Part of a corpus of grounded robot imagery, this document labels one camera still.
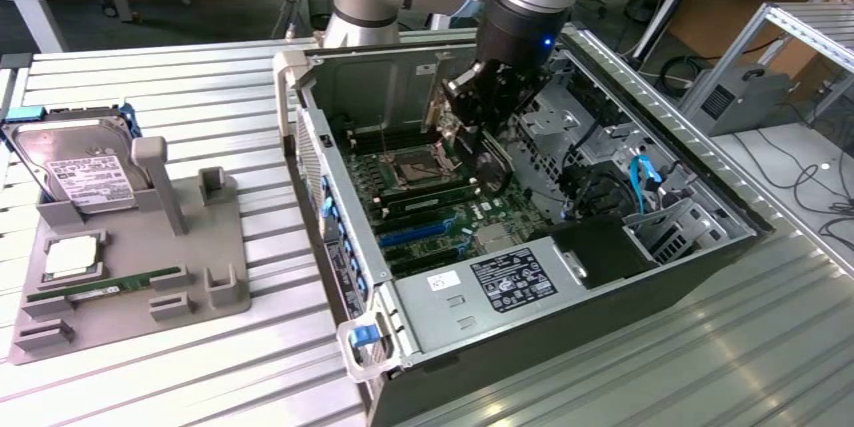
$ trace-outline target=white chip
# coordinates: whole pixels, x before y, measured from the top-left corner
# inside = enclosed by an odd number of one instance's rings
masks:
[[[97,239],[90,235],[62,239],[50,244],[44,267],[53,278],[81,274],[94,263]]]

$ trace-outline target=hard drive label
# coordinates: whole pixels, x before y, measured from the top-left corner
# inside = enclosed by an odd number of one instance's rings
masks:
[[[508,312],[557,293],[531,249],[471,264],[492,308]]]
[[[133,189],[114,155],[56,160],[46,166],[68,199],[77,206],[133,198]]]

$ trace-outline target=hard drive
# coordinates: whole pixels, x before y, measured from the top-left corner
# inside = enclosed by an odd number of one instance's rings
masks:
[[[133,192],[150,186],[130,161],[132,132],[118,108],[52,112],[24,122],[6,118],[2,125],[48,199],[70,201],[85,214],[133,207]]]

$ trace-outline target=aluminum extrusion table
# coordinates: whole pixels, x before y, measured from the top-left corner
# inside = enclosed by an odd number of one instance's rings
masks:
[[[25,366],[0,364],[0,418],[20,419],[16,425],[364,424],[278,149],[269,57],[282,48],[250,42],[40,55],[18,73],[13,103],[100,105],[124,95],[144,132],[169,140],[170,175],[218,164],[236,176],[253,305]],[[619,69],[603,45],[593,54]],[[624,75],[624,85],[639,85],[636,74]],[[0,85],[8,76],[0,71]],[[677,136],[691,133],[681,118],[659,118]],[[712,166],[716,155],[712,146]],[[37,193],[16,159],[8,168],[5,160],[0,351]],[[737,182],[733,175],[723,176]],[[407,424],[844,424],[854,417],[854,285],[767,203],[751,201],[773,237],[672,309]]]

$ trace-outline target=motherboard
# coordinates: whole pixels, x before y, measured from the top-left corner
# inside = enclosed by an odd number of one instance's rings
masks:
[[[380,133],[348,145],[346,170],[396,277],[512,247],[549,225],[515,179],[487,194],[440,136]]]

